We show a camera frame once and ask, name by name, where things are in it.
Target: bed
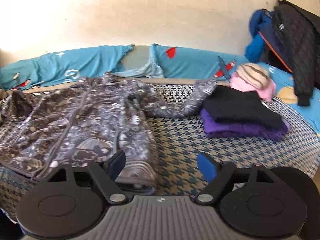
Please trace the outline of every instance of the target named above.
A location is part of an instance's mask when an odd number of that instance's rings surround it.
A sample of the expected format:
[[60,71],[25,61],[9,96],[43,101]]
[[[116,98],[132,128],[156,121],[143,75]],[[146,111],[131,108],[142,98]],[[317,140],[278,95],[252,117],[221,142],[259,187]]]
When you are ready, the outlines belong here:
[[[38,91],[48,91],[52,85],[63,87],[65,82],[75,82],[80,76],[97,77],[108,70],[124,78],[146,76],[161,81],[162,78],[207,79],[215,75],[223,81],[226,78],[219,58],[227,65],[229,75],[239,64],[248,62],[241,55],[158,44],[98,46],[48,53],[9,64],[0,69],[0,88],[35,91],[32,88],[38,87]],[[259,65],[270,71],[277,97],[299,112],[320,137],[320,90],[314,89],[310,106],[298,106],[292,75],[265,63]]]
[[[192,80],[147,79],[165,100],[183,101],[193,90]],[[41,96],[47,92],[37,92]],[[198,152],[207,152],[215,159],[231,161],[239,167],[260,162],[271,168],[291,166],[311,178],[319,166],[320,142],[313,127],[292,107],[278,98],[268,104],[291,125],[281,142],[261,138],[208,139],[199,116],[181,119],[148,118],[148,125],[157,143],[158,189],[156,195],[197,194],[207,182],[197,169]],[[0,167],[1,208],[15,219],[19,200],[35,184],[10,169]]]

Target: black quilted jacket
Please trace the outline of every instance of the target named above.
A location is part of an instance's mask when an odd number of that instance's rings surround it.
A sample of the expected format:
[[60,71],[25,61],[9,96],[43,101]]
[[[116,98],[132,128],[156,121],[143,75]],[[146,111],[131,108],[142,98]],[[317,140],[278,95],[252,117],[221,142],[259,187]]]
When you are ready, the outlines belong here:
[[315,82],[320,84],[320,17],[282,0],[275,6],[273,28],[288,48],[299,106],[309,106]]

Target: purple folded sweater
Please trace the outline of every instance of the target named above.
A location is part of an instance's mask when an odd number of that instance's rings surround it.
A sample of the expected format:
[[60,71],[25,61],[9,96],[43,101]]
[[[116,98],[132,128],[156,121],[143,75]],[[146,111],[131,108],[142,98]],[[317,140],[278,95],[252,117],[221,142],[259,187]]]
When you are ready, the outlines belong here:
[[217,123],[204,108],[200,111],[200,115],[204,122],[204,131],[209,138],[258,136],[281,141],[283,135],[290,129],[290,124],[284,118],[281,128],[274,129],[258,123]]

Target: cartoon print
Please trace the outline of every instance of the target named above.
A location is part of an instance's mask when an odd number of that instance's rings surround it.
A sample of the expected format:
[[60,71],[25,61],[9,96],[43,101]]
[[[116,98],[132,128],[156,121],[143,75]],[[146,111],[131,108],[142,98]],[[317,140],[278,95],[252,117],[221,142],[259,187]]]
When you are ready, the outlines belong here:
[[176,48],[172,47],[166,50],[168,58],[173,58],[176,55]]
[[64,53],[64,52],[60,52],[60,53],[58,53],[58,54],[56,54],[56,55],[58,55],[59,58],[61,58],[63,54],[65,54],[65,53]]
[[[231,70],[235,65],[236,65],[236,60],[234,59],[233,61],[229,62],[228,65],[226,65],[227,71]],[[219,70],[214,76],[215,77],[222,77],[223,76],[222,70]]]
[[12,90],[17,90],[19,88],[25,87],[31,82],[31,79],[28,79],[25,82],[20,83],[19,77],[20,77],[20,73],[15,73],[13,75],[12,80],[16,80],[19,85],[12,88]]
[[289,105],[298,103],[298,98],[294,94],[293,87],[281,88],[276,96]]
[[276,68],[273,66],[270,66],[269,71],[270,71],[270,73],[274,73],[276,71]]
[[80,77],[80,71],[77,69],[69,69],[64,73],[64,75],[66,77],[70,77],[70,78],[66,78],[64,80],[64,83],[69,83],[69,82],[73,82],[72,79],[78,79]]

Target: clothing pile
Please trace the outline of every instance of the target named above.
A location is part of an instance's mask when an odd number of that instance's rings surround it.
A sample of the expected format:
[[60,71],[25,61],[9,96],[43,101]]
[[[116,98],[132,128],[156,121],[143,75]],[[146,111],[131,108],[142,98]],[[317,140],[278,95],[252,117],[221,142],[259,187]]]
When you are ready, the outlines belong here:
[[271,102],[276,92],[276,84],[270,78],[269,71],[254,64],[239,65],[230,79],[230,87],[242,92],[257,91],[259,97]]
[[219,85],[200,114],[209,138],[258,136],[281,141],[290,129],[287,120],[263,104],[255,90],[242,92]]

